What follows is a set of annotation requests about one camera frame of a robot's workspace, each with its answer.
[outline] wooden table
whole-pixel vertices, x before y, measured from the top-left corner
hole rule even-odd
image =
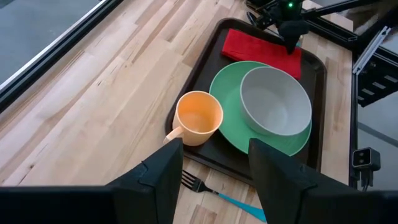
[[[305,8],[316,6],[310,1]],[[102,185],[161,145],[164,121],[215,24],[242,0],[124,1],[1,115],[2,185]],[[327,19],[352,30],[352,22]],[[315,34],[328,69],[322,172],[348,182],[351,52]],[[260,207],[256,191],[184,159],[206,185]],[[175,223],[260,223],[217,196],[180,189]]]

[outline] bowl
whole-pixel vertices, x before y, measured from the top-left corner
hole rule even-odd
[[[311,122],[312,107],[307,93],[282,70],[250,70],[242,79],[240,92],[243,119],[260,134],[293,136]]]

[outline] red napkin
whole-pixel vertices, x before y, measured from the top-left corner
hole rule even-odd
[[[298,47],[289,55],[282,45],[230,29],[222,54],[237,61],[251,60],[266,63],[285,71],[296,79],[301,77],[301,49]]]

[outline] green plate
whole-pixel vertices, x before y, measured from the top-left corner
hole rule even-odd
[[[307,143],[311,133],[311,123],[294,136],[265,136],[253,131],[241,116],[240,85],[244,75],[258,67],[268,67],[259,62],[236,62],[219,71],[210,86],[212,94],[221,103],[224,120],[220,131],[224,137],[240,151],[248,153],[249,140],[258,138],[270,146],[293,156]]]

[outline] fork handle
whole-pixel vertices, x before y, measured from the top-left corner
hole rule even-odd
[[[250,213],[252,216],[258,218],[259,220],[266,222],[266,216],[264,215],[264,211],[262,209],[239,202],[239,201],[232,199],[232,198],[228,197],[227,195],[223,195],[221,193],[218,193],[218,196],[231,202],[232,204],[238,206],[239,208],[242,208],[242,210],[246,211],[247,213]]]

